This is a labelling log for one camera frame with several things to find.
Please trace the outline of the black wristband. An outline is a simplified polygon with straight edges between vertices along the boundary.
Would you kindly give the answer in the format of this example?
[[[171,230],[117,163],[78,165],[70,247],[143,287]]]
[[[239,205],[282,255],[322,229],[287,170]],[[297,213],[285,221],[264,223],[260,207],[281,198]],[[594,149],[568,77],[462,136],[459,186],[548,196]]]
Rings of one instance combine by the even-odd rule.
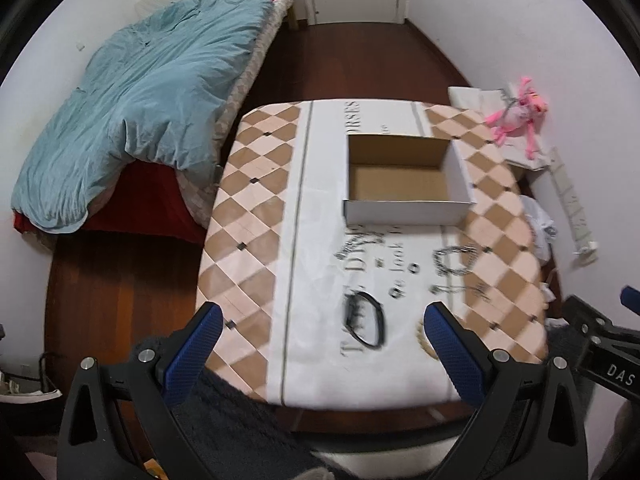
[[[364,290],[353,290],[345,296],[343,326],[363,348],[378,351],[386,344],[383,305]]]

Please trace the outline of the white power strip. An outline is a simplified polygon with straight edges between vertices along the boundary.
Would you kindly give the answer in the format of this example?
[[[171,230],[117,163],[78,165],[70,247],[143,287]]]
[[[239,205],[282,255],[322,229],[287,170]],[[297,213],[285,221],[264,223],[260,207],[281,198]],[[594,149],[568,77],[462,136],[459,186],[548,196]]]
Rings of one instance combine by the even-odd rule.
[[[598,258],[598,243],[588,226],[586,212],[580,203],[573,181],[555,146],[549,152],[549,172],[574,240],[575,259],[580,266],[588,266]]]

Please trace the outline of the crumpled white cloth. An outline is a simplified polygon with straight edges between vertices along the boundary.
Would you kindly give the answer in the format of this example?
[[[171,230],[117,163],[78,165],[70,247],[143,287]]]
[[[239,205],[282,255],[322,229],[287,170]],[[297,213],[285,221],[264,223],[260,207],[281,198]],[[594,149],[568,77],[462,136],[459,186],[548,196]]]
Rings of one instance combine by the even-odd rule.
[[[551,259],[551,246],[558,235],[558,230],[547,211],[536,200],[529,196],[521,197],[525,218],[533,232],[534,255],[541,264]]]

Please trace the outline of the checkered printed tablecloth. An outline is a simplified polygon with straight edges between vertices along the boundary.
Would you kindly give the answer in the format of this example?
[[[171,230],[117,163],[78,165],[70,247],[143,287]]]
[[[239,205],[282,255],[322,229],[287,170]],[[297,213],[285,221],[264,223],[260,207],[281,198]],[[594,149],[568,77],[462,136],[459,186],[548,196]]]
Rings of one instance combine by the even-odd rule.
[[[476,205],[456,226],[346,226],[347,141],[458,144]],[[515,179],[480,114],[393,100],[269,104],[240,121],[210,215],[196,299],[224,312],[207,365],[242,393],[311,410],[457,399],[423,331],[439,301],[491,349],[547,353],[540,266]],[[344,329],[345,296],[382,305],[378,351]]]

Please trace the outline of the pink panther plush toy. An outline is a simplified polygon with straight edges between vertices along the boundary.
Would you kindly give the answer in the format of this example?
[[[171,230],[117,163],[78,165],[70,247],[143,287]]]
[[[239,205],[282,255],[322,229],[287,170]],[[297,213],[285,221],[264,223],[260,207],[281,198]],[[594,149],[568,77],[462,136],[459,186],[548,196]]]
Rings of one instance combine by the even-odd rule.
[[[501,148],[506,140],[524,136],[525,155],[534,160],[539,152],[536,132],[541,119],[548,112],[547,101],[533,86],[533,79],[523,76],[515,96],[506,97],[506,106],[485,118],[492,140]]]

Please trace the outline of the white box under plush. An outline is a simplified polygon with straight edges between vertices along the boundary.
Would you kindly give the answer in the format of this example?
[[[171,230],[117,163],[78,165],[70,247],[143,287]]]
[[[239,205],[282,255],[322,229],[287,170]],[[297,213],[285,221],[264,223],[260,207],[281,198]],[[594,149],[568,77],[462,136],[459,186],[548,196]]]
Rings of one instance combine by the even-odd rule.
[[[500,90],[449,87],[448,98],[452,106],[480,114],[510,165],[530,171],[549,166],[548,148],[540,134],[548,103],[529,77]]]

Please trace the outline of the white cardboard box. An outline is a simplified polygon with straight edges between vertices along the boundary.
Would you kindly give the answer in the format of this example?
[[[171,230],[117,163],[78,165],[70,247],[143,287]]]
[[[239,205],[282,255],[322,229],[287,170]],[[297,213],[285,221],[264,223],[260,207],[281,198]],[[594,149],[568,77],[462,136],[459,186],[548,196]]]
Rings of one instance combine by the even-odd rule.
[[[351,134],[346,188],[349,226],[456,226],[476,205],[460,148],[446,139]]]

